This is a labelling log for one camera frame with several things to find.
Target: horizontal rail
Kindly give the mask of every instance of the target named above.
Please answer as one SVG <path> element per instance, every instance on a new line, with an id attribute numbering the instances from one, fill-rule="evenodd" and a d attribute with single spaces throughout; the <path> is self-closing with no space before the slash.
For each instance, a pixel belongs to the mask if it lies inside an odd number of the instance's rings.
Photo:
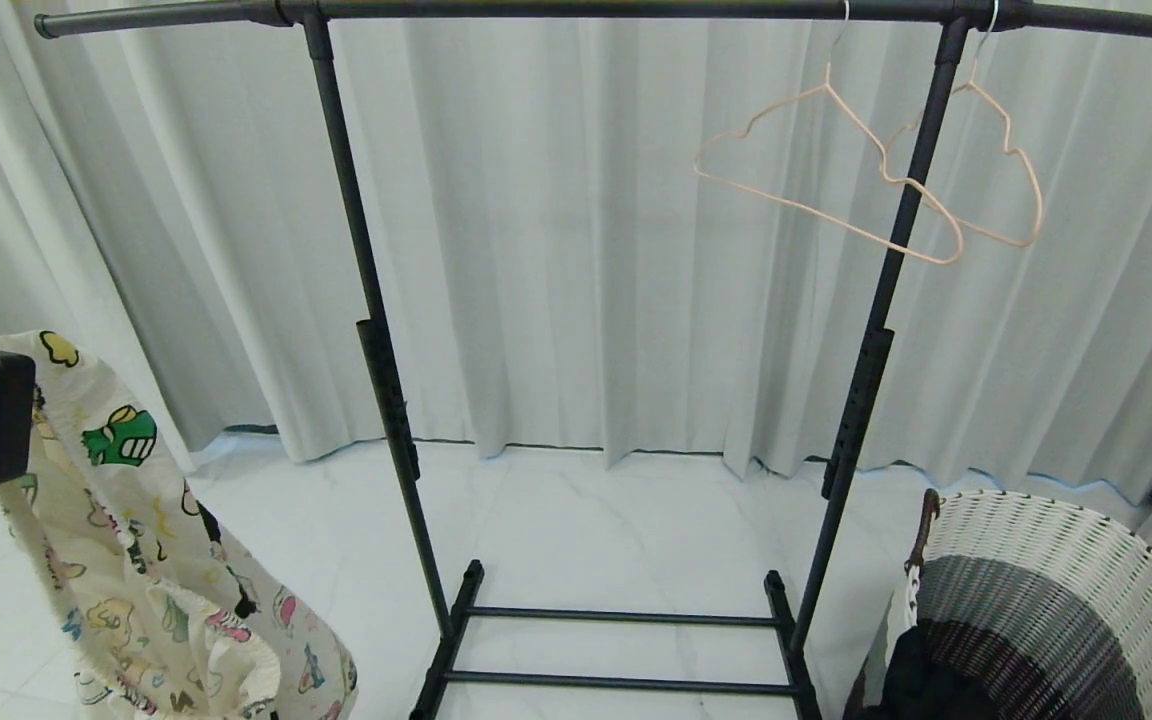
<path id="1" fill-rule="evenodd" d="M 644 623 L 660 626 L 722 626 L 723 628 L 774 628 L 772 617 L 733 615 L 680 615 L 676 612 L 546 611 L 540 607 L 470 607 L 471 617 L 524 620 L 590 620 L 596 623 Z"/>
<path id="2" fill-rule="evenodd" d="M 945 23 L 970 18 L 984 29 L 992 0 L 851 0 L 850 18 Z M 291 26 L 325 18 L 843 18 L 842 0 L 202 0 L 59 15 L 38 14 L 44 37 L 145 26 L 255 22 Z M 995 29 L 1046 26 L 1152 37 L 1152 15 L 1000 0 Z"/>
<path id="3" fill-rule="evenodd" d="M 531 673 L 480 673 L 449 670 L 444 675 L 452 683 L 494 683 L 507 685 L 548 685 L 555 688 L 598 688 L 607 691 L 653 691 L 681 694 L 748 694 L 748 696 L 794 697 L 801 694 L 794 685 L 760 683 L 707 683 L 703 680 L 599 679 L 589 675 L 536 675 Z"/>

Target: clothes rack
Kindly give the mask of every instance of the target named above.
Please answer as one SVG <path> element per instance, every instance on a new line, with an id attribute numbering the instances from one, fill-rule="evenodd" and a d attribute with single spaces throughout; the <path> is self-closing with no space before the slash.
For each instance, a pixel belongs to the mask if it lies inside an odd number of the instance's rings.
<path id="1" fill-rule="evenodd" d="M 475 597 L 484 579 L 479 560 L 471 561 L 460 592 L 448 606 L 435 566 L 425 515 L 420 509 L 416 446 L 408 427 L 397 363 L 391 340 L 387 314 L 376 274 L 367 220 L 358 192 L 358 180 L 349 149 L 344 108 L 340 104 L 338 76 L 333 65 L 328 23 L 334 18 L 844 18 L 842 0 L 206 0 L 200 3 L 167 3 L 136 8 L 97 10 L 61 15 L 37 15 L 35 28 L 40 36 L 61 36 L 119 31 L 147 26 L 255 22 L 266 26 L 296 26 L 305 31 L 308 54 L 314 65 L 317 90 L 338 170 L 340 195 L 355 249 L 362 290 L 370 318 L 357 324 L 376 402 L 379 404 L 385 438 L 389 444 L 397 484 L 402 488 L 407 516 L 416 540 L 420 569 L 438 621 L 440 639 L 426 670 L 411 720 L 433 720 L 449 683 L 505 683 L 607 689 L 637 689 L 690 694 L 755 694 L 782 696 L 795 702 L 801 720 L 820 720 L 812 679 L 808 673 L 805 645 L 817 611 L 824 575 L 838 537 L 847 493 L 851 487 L 856 461 L 861 455 L 869 416 L 873 410 L 882 369 L 890 351 L 893 332 L 884 325 L 905 256 L 887 250 L 870 306 L 867 325 L 856 356 L 844 412 L 838 422 L 833 454 L 829 457 L 823 495 L 827 507 L 820 525 L 812 566 L 799 601 L 797 616 L 790 611 L 785 583 L 776 570 L 768 570 L 763 589 L 771 607 L 770 617 L 662 614 L 661 612 L 550 611 L 530 607 L 485 607 Z M 1071 29 L 1123 36 L 1152 37 L 1152 15 L 1121 13 L 1070 6 L 1032 3 L 1030 0 L 851 0 L 850 20 L 881 22 L 925 22 L 941 24 L 931 86 L 922 123 L 914 143 L 909 172 L 920 183 L 927 182 L 932 156 L 937 150 L 945 109 L 954 86 L 954 76 L 970 29 L 992 32 L 1023 26 Z M 922 199 L 918 190 L 905 187 L 901 194 L 893 245 L 908 247 L 914 219 Z M 457 651 L 471 619 L 545 619 L 599 621 L 599 623 L 649 623 L 669 626 L 738 626 L 774 630 L 788 682 L 786 684 L 682 682 L 660 679 L 605 679 L 604 676 L 541 675 L 525 673 L 480 673 L 457 670 Z"/>

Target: laundry basket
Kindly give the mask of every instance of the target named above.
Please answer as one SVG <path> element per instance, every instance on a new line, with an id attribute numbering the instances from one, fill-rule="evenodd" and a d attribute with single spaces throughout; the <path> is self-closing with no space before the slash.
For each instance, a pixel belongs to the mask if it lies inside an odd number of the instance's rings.
<path id="1" fill-rule="evenodd" d="M 930 488 L 846 719 L 881 702 L 915 624 L 932 660 L 979 680 L 1005 720 L 1152 720 L 1152 548 L 1098 511 Z"/>

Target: cream colored cloth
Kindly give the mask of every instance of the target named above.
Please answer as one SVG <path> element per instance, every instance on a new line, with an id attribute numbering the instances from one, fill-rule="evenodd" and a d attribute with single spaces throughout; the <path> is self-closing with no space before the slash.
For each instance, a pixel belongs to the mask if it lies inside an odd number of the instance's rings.
<path id="1" fill-rule="evenodd" d="M 0 348 L 37 365 L 29 473 L 0 503 L 77 651 L 88 713 L 344 720 L 349 652 L 198 505 L 113 370 L 52 332 Z"/>

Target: rack base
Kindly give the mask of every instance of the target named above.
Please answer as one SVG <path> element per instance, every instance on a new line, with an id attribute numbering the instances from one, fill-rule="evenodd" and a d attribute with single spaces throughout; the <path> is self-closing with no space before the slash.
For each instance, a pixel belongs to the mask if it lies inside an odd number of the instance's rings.
<path id="1" fill-rule="evenodd" d="M 545 685 L 562 688 L 611 689 L 611 691 L 650 691 L 682 694 L 743 694 L 744 696 L 791 698 L 799 720 L 820 720 L 820 708 L 814 697 L 812 679 L 801 653 L 790 651 L 794 637 L 794 615 L 785 593 L 781 574 L 768 570 L 763 579 L 771 617 L 742 617 L 733 615 L 682 615 L 672 612 L 615 612 L 615 611 L 550 611 L 540 607 L 492 607 L 473 605 L 483 588 L 483 562 L 470 561 L 456 601 L 452 605 L 452 632 L 445 635 L 434 651 L 434 660 L 425 670 L 416 707 L 408 720 L 434 720 L 450 683 L 490 683 L 508 685 Z M 483 673 L 456 670 L 456 655 L 465 629 L 475 617 L 515 620 L 585 621 L 585 623 L 636 623 L 653 626 L 721 626 L 722 628 L 765 628 L 776 632 L 781 657 L 785 660 L 787 684 L 717 683 L 704 680 L 614 679 L 590 675 L 540 675 L 530 673 Z"/>

